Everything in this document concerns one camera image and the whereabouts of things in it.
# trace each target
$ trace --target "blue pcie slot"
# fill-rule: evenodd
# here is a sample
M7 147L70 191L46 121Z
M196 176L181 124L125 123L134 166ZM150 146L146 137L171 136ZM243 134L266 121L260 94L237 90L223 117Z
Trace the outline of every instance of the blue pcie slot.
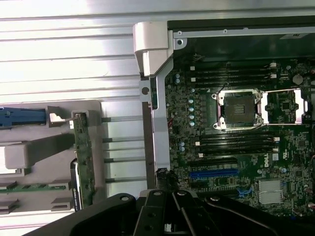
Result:
M194 171L190 172L190 178L205 178L205 177L219 177L219 176L236 176L238 169L221 169L212 171Z

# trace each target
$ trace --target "motherboard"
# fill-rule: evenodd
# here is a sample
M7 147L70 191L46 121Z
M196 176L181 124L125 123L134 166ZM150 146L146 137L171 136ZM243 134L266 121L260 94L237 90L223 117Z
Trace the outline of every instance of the motherboard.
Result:
M165 93L179 188L278 216L311 214L313 74L309 59L175 66Z

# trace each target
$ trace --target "cpu socket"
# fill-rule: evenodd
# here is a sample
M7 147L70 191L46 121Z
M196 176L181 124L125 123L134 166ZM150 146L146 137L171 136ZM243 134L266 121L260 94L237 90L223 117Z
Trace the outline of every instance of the cpu socket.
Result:
M246 130L262 125L260 100L262 92L257 89L223 90L212 94L218 102L219 130Z

